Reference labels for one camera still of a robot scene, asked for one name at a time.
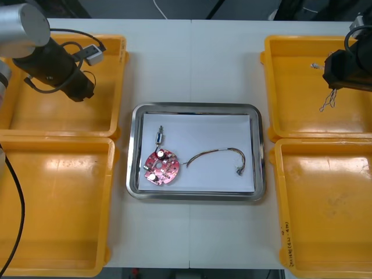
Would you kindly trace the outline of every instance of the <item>white cable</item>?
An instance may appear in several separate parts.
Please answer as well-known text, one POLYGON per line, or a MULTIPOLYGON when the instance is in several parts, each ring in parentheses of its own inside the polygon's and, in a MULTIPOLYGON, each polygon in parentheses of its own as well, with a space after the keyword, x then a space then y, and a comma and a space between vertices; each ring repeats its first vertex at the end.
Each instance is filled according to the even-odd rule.
POLYGON ((159 8, 159 6, 156 4, 156 1, 155 1, 155 0, 153 0, 153 3, 154 3, 154 5, 155 5, 155 7, 158 9, 158 11, 162 14, 162 16, 163 16, 165 19, 168 19, 168 17, 166 17, 166 16, 164 15, 163 11, 160 10, 160 8, 159 8))

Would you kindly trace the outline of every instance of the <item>dark floor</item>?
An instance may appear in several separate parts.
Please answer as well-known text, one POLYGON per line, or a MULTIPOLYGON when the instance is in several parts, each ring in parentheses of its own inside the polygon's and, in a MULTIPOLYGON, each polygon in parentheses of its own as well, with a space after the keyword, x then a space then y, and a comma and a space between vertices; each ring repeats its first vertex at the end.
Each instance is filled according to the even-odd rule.
MULTIPOLYGON (((181 279, 181 278, 200 278, 197 274, 202 274, 203 279, 279 279, 279 271, 272 270, 268 275, 268 270, 170 270, 170 269, 139 269, 138 279, 181 279)), ((94 277, 95 279, 134 279, 132 269, 104 268, 102 272, 94 277)), ((4 277, 4 279, 22 279, 24 277, 4 277)), ((27 277, 27 279, 38 279, 40 277, 27 277)))
MULTIPOLYGON (((91 17, 97 19, 162 19, 153 0, 79 0, 91 17)), ((168 19, 205 19, 218 0, 156 0, 168 19)), ((299 20, 309 20, 328 4, 329 0, 305 0, 299 20)), ((371 5, 371 0, 357 3, 337 20, 352 21, 371 5)), ((216 12, 216 20, 267 20, 281 0, 226 0, 216 12)))

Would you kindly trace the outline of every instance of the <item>yellow plastic tray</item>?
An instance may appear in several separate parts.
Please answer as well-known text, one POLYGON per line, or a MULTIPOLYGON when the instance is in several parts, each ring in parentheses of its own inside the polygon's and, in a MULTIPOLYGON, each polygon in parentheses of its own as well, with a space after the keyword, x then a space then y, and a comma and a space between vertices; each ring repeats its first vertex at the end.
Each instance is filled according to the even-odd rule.
POLYGON ((269 137, 372 138, 372 94, 341 89, 336 107, 319 108, 330 93, 323 80, 327 56, 344 48, 344 37, 271 36, 261 55, 270 113, 269 137))
MULTIPOLYGON (((83 64, 82 70, 95 74, 94 96, 74 102, 62 91, 41 94, 30 88, 23 79, 27 74, 11 59, 5 62, 13 76, 0 109, 0 135, 39 135, 117 138, 118 119, 123 89, 124 67, 128 54, 126 40, 118 35, 97 35, 107 50, 104 59, 95 66, 83 64)), ((82 35, 53 35, 58 42, 76 41, 83 47, 94 44, 82 35)), ((66 46, 73 53, 76 46, 66 46)), ((51 87, 33 80, 43 90, 51 87)))
MULTIPOLYGON (((109 138, 0 137, 21 183, 26 221, 7 276, 97 275, 109 260, 115 145, 109 138)), ((0 266, 19 229, 8 169, 0 178, 0 266)))
POLYGON ((281 139, 282 264, 299 278, 372 278, 372 139, 281 139))

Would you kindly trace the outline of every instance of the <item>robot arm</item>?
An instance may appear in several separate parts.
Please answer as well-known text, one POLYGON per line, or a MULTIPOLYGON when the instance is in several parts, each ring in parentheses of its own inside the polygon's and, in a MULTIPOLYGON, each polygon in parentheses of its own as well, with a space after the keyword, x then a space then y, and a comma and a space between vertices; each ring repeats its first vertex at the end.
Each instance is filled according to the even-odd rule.
MULTIPOLYGON (((103 59, 104 45, 100 40, 87 35, 99 42, 99 46, 90 45, 82 48, 76 42, 59 45, 51 37, 49 22, 44 15, 30 4, 12 5, 0 8, 0 56, 13 58, 13 63, 30 76, 25 82, 40 93, 63 91, 70 99, 81 102, 84 98, 93 96, 94 85, 80 70, 83 60, 90 66, 103 59), (79 51, 73 55, 66 52, 64 46, 74 44, 79 51), (36 78, 44 84, 54 87, 53 90, 40 90, 31 81, 36 78)), ((0 65, 0 95, 6 89, 10 79, 9 68, 0 65)))
POLYGON ((332 89, 372 91, 372 18, 358 16, 345 37, 345 50, 332 53, 324 65, 323 78, 332 89), (349 46, 353 36, 356 43, 349 46))

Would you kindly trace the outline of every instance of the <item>red circuit board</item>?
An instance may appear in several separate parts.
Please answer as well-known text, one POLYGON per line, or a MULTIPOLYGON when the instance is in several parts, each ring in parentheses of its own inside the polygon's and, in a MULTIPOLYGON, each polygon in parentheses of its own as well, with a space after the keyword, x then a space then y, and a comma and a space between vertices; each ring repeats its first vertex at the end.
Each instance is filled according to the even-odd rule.
POLYGON ((164 157, 160 158, 157 155, 158 153, 154 152, 147 158, 144 165, 145 177, 156 185, 168 184, 175 179, 180 169, 180 162, 178 162, 177 156, 173 152, 165 149, 159 151, 163 152, 164 157))

